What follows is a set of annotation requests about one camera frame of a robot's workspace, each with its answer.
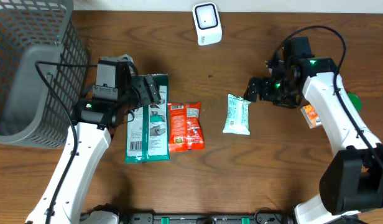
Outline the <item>orange white small packet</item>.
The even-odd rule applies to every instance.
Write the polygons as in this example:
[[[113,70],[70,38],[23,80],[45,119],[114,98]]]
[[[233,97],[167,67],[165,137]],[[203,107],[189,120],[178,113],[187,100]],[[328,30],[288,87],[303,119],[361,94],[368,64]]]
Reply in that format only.
[[[312,105],[303,106],[301,112],[310,129],[321,126],[321,120]]]

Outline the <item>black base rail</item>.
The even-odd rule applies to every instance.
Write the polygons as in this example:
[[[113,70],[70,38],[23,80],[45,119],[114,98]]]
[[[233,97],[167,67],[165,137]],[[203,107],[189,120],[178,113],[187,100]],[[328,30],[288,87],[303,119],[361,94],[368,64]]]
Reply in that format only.
[[[111,204],[98,205],[82,213],[80,223],[122,224],[293,224],[293,215],[267,207],[255,213],[156,213],[152,210],[124,212]]]

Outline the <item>teal white snack packet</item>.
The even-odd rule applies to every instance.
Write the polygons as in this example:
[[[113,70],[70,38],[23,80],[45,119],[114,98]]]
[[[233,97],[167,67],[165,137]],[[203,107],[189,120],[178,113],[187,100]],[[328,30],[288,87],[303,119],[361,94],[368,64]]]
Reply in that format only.
[[[228,95],[228,113],[223,133],[250,135],[249,105],[250,101],[242,97]]]

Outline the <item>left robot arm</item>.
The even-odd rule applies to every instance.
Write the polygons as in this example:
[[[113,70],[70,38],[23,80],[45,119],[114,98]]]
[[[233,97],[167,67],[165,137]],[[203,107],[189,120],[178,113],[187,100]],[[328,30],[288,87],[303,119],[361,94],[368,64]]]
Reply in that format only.
[[[117,88],[95,85],[91,99],[81,98],[72,111],[72,123],[61,158],[39,203],[26,223],[121,223],[110,205],[82,213],[94,172],[127,113],[160,101],[152,75],[133,76]]]

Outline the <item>green-lid white jar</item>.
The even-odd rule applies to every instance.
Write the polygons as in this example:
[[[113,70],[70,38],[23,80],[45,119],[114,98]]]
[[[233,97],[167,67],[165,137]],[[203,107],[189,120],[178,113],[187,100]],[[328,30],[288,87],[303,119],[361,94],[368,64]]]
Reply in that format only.
[[[353,93],[348,93],[348,97],[351,100],[351,103],[355,107],[356,111],[360,112],[362,110],[362,102],[360,98]]]

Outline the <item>white barcode scanner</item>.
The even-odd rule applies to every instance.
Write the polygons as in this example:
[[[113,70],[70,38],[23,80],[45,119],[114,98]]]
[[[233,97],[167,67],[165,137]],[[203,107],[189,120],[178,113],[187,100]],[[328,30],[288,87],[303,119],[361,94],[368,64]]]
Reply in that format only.
[[[192,9],[198,45],[211,45],[221,41],[223,30],[217,5],[204,2],[194,5]]]

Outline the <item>grey plastic mesh basket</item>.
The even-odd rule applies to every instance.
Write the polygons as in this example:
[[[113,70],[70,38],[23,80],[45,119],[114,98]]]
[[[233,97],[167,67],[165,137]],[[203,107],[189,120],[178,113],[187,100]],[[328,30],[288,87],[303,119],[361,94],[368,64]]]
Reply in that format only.
[[[72,0],[0,0],[0,144],[62,147],[66,108],[78,101],[88,53],[72,21]]]

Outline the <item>green white snack bag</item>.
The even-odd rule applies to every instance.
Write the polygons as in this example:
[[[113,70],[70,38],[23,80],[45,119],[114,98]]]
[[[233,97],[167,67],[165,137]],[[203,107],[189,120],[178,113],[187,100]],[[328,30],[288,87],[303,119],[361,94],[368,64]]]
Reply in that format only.
[[[126,163],[167,161],[168,149],[168,75],[153,74],[160,100],[138,108],[127,116]]]

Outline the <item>red snack packet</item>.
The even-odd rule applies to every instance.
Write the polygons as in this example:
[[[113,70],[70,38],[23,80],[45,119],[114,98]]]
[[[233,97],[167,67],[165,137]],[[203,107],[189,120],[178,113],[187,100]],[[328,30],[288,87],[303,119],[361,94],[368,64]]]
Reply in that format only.
[[[186,152],[203,150],[205,141],[199,122],[201,102],[169,103],[170,152]]]

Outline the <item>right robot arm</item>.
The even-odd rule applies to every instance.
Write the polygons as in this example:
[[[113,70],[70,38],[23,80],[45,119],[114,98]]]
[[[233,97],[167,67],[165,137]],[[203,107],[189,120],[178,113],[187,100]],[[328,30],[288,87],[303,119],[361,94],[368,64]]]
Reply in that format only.
[[[249,80],[244,99],[296,108],[306,99],[329,139],[333,159],[319,193],[296,205],[293,223],[336,223],[383,208],[383,144],[366,126],[346,93],[331,58],[268,61],[270,76]]]

